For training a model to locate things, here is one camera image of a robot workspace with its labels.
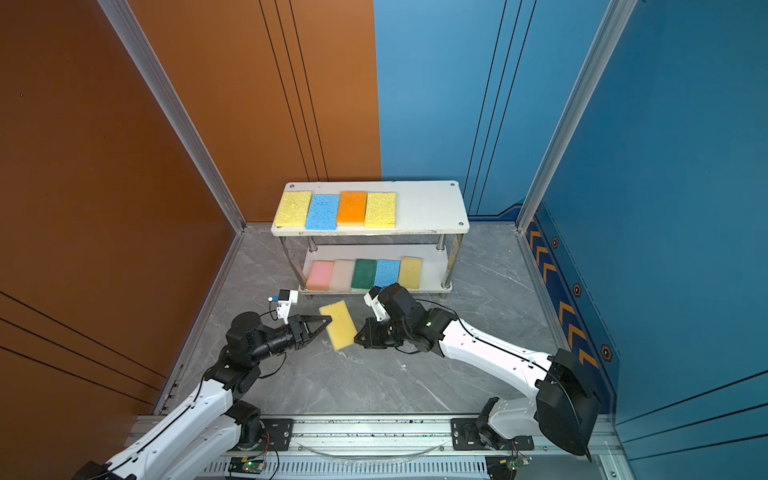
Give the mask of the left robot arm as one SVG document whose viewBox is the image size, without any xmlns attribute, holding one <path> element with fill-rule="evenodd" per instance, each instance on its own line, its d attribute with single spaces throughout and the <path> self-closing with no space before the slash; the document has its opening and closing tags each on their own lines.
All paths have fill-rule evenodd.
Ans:
<svg viewBox="0 0 768 480">
<path fill-rule="evenodd" d="M 131 446 L 105 464 L 88 462 L 76 479 L 193 479 L 239 443 L 261 441 L 258 407 L 241 400 L 261 376 L 259 363 L 306 347 L 332 318 L 293 315 L 271 328 L 255 312 L 236 316 L 227 344 L 193 393 Z"/>
</svg>

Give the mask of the yellow green sponge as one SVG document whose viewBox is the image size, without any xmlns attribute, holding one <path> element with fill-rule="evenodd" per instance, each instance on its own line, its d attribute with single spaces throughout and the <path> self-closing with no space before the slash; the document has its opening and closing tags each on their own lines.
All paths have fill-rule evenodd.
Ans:
<svg viewBox="0 0 768 480">
<path fill-rule="evenodd" d="M 283 193 L 274 218 L 276 228 L 303 228 L 312 201 L 311 191 Z"/>
</svg>

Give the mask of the right circuit board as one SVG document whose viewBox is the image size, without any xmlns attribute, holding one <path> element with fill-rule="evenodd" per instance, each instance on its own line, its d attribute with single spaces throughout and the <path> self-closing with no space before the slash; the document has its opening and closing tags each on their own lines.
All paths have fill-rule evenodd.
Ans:
<svg viewBox="0 0 768 480">
<path fill-rule="evenodd" d="M 515 480 L 522 468 L 530 465 L 526 456 L 486 456 L 486 472 L 490 480 Z"/>
</svg>

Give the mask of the white two-tier shelf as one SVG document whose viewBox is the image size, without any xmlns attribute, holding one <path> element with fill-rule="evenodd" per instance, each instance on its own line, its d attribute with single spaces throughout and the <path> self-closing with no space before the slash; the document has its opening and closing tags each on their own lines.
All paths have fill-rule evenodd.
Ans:
<svg viewBox="0 0 768 480">
<path fill-rule="evenodd" d="M 337 195 L 345 191 L 394 192 L 397 194 L 396 226 L 392 229 L 338 227 L 334 231 L 276 228 L 271 233 L 286 247 L 291 237 L 307 242 L 303 259 L 289 261 L 300 292 L 313 294 L 362 294 L 363 291 L 310 291 L 306 280 L 316 260 L 423 259 L 417 293 L 448 294 L 454 266 L 464 236 L 469 231 L 461 190 L 449 181 L 290 182 L 286 191 L 311 191 L 313 195 Z"/>
</svg>

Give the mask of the orange sponge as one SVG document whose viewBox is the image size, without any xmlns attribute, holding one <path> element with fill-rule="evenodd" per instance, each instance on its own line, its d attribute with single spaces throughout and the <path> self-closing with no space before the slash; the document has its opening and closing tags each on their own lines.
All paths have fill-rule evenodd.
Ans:
<svg viewBox="0 0 768 480">
<path fill-rule="evenodd" d="M 365 224 L 368 194 L 360 191 L 345 191 L 340 194 L 337 213 L 338 227 L 363 227 Z"/>
</svg>

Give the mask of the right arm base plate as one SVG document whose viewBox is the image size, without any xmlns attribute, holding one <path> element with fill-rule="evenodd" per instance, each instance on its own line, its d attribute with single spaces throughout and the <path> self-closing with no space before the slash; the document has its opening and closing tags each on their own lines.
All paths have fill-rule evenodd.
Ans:
<svg viewBox="0 0 768 480">
<path fill-rule="evenodd" d="M 525 452 L 535 448 L 533 437 L 527 435 L 504 439 L 490 427 L 479 429 L 473 418 L 453 418 L 450 421 L 453 449 L 456 451 L 493 450 Z"/>
</svg>

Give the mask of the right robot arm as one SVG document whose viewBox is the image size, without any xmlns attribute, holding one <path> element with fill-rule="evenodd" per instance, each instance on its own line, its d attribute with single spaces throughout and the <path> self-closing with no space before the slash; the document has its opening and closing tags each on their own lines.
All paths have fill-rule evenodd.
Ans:
<svg viewBox="0 0 768 480">
<path fill-rule="evenodd" d="M 470 429 L 486 449 L 515 449 L 518 437 L 542 434 L 556 447 L 589 457 L 589 443 L 602 401 L 577 356 L 533 351 L 496 338 L 430 300 L 416 299 L 398 283 L 374 287 L 364 296 L 373 315 L 355 336 L 365 349 L 414 346 L 460 361 L 510 385 L 520 398 L 489 399 Z"/>
</svg>

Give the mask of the left green circuit board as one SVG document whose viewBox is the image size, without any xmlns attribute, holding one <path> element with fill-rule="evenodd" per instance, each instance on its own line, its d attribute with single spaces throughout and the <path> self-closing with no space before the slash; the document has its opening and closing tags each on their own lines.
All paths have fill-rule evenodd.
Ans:
<svg viewBox="0 0 768 480">
<path fill-rule="evenodd" d="M 266 469 L 265 460 L 257 457 L 231 457 L 227 469 L 227 475 L 232 477 L 235 474 L 256 474 L 263 473 Z"/>
</svg>

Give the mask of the pink sponge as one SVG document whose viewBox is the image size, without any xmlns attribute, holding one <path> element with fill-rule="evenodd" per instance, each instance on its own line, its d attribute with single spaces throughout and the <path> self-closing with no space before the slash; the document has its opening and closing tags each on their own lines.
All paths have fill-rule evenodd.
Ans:
<svg viewBox="0 0 768 480">
<path fill-rule="evenodd" d="M 334 265 L 333 261 L 314 261 L 306 280 L 306 289 L 310 291 L 329 291 Z"/>
</svg>

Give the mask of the white beige sponge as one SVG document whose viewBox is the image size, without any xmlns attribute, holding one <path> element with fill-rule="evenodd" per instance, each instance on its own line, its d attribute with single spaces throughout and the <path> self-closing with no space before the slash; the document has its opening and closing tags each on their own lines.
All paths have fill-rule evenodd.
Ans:
<svg viewBox="0 0 768 480">
<path fill-rule="evenodd" d="M 329 290 L 331 292 L 348 292 L 351 290 L 355 265 L 356 261 L 349 259 L 340 259 L 334 262 L 329 281 Z"/>
</svg>

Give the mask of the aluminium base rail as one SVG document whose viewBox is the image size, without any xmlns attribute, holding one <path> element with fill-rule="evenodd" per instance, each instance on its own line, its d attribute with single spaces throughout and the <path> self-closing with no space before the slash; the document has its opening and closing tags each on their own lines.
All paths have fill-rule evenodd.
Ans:
<svg viewBox="0 0 768 480">
<path fill-rule="evenodd" d="M 295 415 L 286 452 L 232 448 L 198 479 L 489 479 L 486 456 L 526 456 L 516 479 L 630 479 L 633 473 L 611 425 L 598 420 L 591 455 L 574 456 L 533 435 L 533 451 L 456 451 L 450 421 L 459 414 Z M 227 475 L 231 457 L 265 460 L 263 473 Z"/>
</svg>

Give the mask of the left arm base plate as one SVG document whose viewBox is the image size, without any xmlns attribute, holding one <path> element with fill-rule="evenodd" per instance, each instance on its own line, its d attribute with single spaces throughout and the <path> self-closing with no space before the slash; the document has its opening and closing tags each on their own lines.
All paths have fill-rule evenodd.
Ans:
<svg viewBox="0 0 768 480">
<path fill-rule="evenodd" d="M 256 451 L 286 452 L 289 450 L 293 436 L 294 420 L 292 418 L 262 418 L 260 441 Z"/>
</svg>

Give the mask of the light blue sponge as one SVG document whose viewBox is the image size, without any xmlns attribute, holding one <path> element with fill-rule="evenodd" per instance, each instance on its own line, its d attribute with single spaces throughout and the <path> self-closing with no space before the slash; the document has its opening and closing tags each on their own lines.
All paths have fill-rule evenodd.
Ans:
<svg viewBox="0 0 768 480">
<path fill-rule="evenodd" d="M 374 277 L 374 286 L 386 288 L 398 282 L 400 271 L 399 260 L 378 260 Z"/>
<path fill-rule="evenodd" d="M 334 231 L 337 228 L 337 215 L 341 196 L 313 195 L 305 222 L 309 231 Z"/>
</svg>

